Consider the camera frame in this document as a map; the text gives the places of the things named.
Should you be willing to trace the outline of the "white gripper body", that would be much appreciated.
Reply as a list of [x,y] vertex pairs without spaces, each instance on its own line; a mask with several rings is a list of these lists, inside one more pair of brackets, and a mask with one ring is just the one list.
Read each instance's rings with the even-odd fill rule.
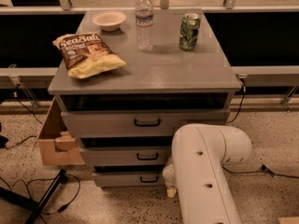
[[177,180],[174,170],[174,163],[172,157],[169,157],[166,165],[163,168],[164,183],[169,189],[177,187]]

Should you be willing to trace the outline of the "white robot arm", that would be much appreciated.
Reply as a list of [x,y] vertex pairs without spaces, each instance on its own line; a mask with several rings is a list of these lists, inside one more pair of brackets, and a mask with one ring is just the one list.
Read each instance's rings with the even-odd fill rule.
[[163,177],[184,224],[242,224],[222,166],[246,161],[251,151],[236,127],[188,124],[176,131]]

